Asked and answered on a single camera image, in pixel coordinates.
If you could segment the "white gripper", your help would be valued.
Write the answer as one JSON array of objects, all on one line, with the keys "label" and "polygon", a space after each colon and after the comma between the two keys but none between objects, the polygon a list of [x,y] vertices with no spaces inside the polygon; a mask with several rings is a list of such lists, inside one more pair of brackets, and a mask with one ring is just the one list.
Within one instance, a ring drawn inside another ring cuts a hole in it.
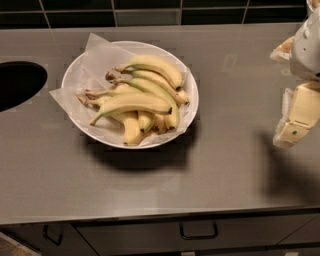
[{"label": "white gripper", "polygon": [[298,144],[320,120],[320,8],[316,8],[295,37],[289,37],[270,54],[270,59],[288,61],[291,73],[314,80],[285,89],[273,144],[289,148]]}]

